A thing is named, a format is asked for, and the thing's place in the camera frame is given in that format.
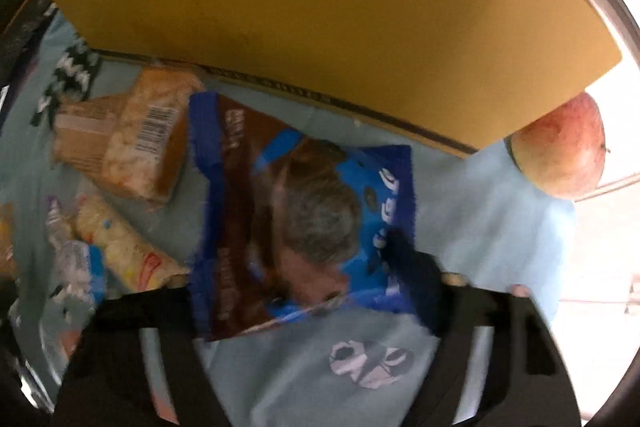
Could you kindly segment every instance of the barcode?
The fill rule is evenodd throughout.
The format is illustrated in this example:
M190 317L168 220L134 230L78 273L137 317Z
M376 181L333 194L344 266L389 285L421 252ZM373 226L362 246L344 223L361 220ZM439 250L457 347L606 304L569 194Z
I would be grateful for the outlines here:
M150 106L142 122L135 149L160 156L174 126L176 109Z

